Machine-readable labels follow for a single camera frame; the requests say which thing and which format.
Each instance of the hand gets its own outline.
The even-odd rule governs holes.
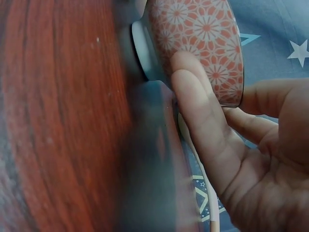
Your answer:
[[[249,232],[308,231],[309,79],[259,82],[245,88],[240,108],[222,109],[198,59],[178,52],[171,64],[181,114],[233,224]]]

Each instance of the ceramic bowl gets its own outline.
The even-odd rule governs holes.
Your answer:
[[[220,104],[239,106],[244,86],[241,40],[227,0],[148,0],[132,35],[149,80],[170,87],[170,58],[188,51],[201,61]]]

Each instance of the wooden surface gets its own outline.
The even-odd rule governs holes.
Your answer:
[[[172,96],[135,91],[138,18],[125,0],[0,0],[0,231],[198,230]]]

